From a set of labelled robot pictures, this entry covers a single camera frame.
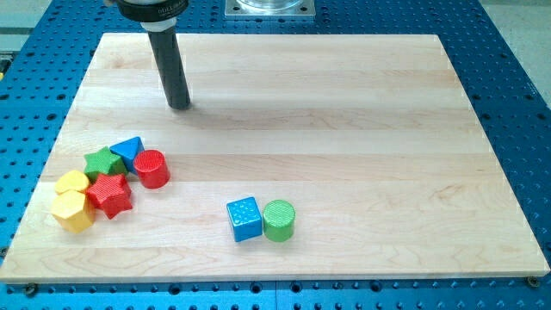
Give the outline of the black robot arm flange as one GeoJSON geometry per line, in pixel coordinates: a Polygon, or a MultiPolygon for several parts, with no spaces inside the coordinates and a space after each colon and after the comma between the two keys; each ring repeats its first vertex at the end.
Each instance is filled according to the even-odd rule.
{"type": "Polygon", "coordinates": [[[176,26],[189,0],[111,0],[127,19],[139,22],[148,32],[160,33],[176,26]]]}

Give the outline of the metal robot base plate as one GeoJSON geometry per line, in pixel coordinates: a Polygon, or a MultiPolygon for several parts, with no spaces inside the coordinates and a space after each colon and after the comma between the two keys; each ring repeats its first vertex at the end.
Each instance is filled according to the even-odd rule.
{"type": "Polygon", "coordinates": [[[314,17],[314,0],[225,0],[226,17],[314,17]]]}

